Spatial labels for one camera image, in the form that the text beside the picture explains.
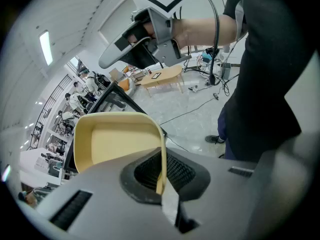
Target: beige chair backrest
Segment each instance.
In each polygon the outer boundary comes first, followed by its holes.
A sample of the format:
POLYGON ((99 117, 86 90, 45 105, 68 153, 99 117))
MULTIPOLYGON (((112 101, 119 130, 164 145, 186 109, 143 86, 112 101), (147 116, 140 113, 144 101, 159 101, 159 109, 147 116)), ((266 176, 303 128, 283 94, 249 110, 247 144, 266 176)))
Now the beige chair backrest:
POLYGON ((116 68, 112 69, 109 72, 112 81, 117 81, 123 76, 121 72, 119 72, 116 68))

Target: white wall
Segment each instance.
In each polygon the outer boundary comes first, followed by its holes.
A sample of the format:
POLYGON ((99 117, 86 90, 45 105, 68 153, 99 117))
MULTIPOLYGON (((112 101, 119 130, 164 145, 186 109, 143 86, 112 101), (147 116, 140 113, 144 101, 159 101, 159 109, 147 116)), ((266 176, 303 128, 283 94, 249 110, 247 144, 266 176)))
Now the white wall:
POLYGON ((20 180, 30 187, 44 187, 47 182, 60 185, 59 178, 35 169, 35 164, 41 153, 51 153, 45 148, 36 148, 20 153, 20 180))
MULTIPOLYGON (((212 0, 218 14, 224 12, 224 3, 222 0, 212 0)), ((214 17, 213 10, 208 0, 185 0, 182 5, 181 16, 183 19, 203 19, 214 17)))

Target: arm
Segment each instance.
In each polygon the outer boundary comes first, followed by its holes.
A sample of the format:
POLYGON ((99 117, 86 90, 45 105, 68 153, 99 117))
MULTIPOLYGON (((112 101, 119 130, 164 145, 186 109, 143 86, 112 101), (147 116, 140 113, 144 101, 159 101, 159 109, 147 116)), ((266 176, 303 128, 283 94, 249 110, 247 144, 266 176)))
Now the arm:
MULTIPOLYGON (((173 38, 179 47, 213 46, 216 35, 214 18, 176 19, 173 22, 173 38)), ((219 45, 227 45, 235 41, 237 23, 228 15, 219 16, 219 45)))
MULTIPOLYGON (((223 15, 219 16, 218 45, 224 46, 233 43, 237 36, 237 23, 235 10, 240 0, 227 0, 223 15)), ((151 22, 144 25, 149 35, 155 38, 151 22)), ((174 19, 172 36, 182 49, 185 46, 213 46, 216 36, 216 23, 214 18, 205 19, 174 19)), ((134 35, 129 36, 129 42, 137 41, 134 35)))

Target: black shoe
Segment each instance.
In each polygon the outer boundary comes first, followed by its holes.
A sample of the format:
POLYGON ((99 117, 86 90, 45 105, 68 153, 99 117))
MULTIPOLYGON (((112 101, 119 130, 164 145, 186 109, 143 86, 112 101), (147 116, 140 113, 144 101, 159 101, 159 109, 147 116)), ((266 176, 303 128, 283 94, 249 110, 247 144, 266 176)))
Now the black shoe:
POLYGON ((209 142, 209 143, 214 143, 214 144, 217 144, 217 143, 224 143, 225 141, 221 141, 219 140, 219 135, 216 136, 216 135, 208 135, 204 138, 204 140, 206 142, 209 142))

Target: person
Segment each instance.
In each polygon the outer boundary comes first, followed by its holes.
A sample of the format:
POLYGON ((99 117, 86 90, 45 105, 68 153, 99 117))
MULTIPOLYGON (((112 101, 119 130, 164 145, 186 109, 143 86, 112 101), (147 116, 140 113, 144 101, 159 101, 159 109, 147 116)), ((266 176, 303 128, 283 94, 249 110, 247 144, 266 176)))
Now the person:
POLYGON ((83 114, 88 113, 88 110, 80 105, 79 98, 78 98, 78 97, 83 97, 86 100, 85 95, 83 95, 81 93, 74 93, 71 95, 70 93, 67 92, 64 97, 67 99, 67 101, 69 101, 69 105, 72 108, 72 110, 78 109, 83 114))
POLYGON ((74 123, 74 125, 77 124, 78 120, 79 120, 79 117, 76 116, 75 114, 69 112, 69 111, 66 111, 64 113, 62 113, 61 110, 58 111, 58 116, 60 116, 62 118, 62 120, 69 120, 71 122, 74 123))
MULTIPOLYGON (((205 140, 225 142, 226 159, 258 162, 263 152, 301 132, 285 94, 317 52, 316 27, 306 23, 305 15, 298 17, 304 11, 312 15, 314 8, 297 0, 227 0, 219 16, 219 46, 236 41, 239 2, 244 11, 241 34, 248 30, 248 37, 237 86, 218 118, 218 135, 205 140)), ((154 37, 152 23, 144 28, 154 37)), ((213 46, 215 19, 174 19, 172 36, 180 48, 213 46)), ((137 39, 131 35, 128 41, 137 39)))
POLYGON ((61 156, 64 156, 64 151, 63 150, 61 150, 56 144, 54 144, 54 143, 50 143, 49 145, 47 145, 46 146, 46 148, 49 150, 49 151, 51 151, 51 152, 53 152, 53 153, 58 153, 58 154, 60 154, 61 156))
POLYGON ((97 99, 95 98, 94 94, 87 91, 86 88, 80 87, 79 82, 74 82, 73 86, 75 87, 75 92, 78 94, 85 94, 85 98, 88 99, 89 101, 95 103, 97 99))
POLYGON ((71 108, 69 98, 68 98, 68 97, 65 97, 65 100, 66 100, 65 105, 66 105, 67 107, 71 108))
MULTIPOLYGON (((86 67, 82 67, 79 70, 79 75, 82 78, 86 78, 85 85, 90 93, 93 93, 94 95, 97 95, 97 96, 101 95, 99 86, 95 82, 95 74, 93 72, 90 72, 86 67)), ((117 99, 117 96, 114 93, 109 93, 108 96, 105 98, 105 100, 107 102, 117 105, 121 109, 125 109, 127 107, 126 104, 123 104, 117 99)))
POLYGON ((32 208, 35 208, 47 195, 49 195, 55 187, 35 187, 29 192, 22 191, 18 193, 18 199, 25 202, 32 208))
POLYGON ((74 82, 73 86, 74 86, 75 92, 78 93, 78 94, 81 94, 83 92, 83 90, 84 90, 83 87, 80 86, 79 82, 74 82))

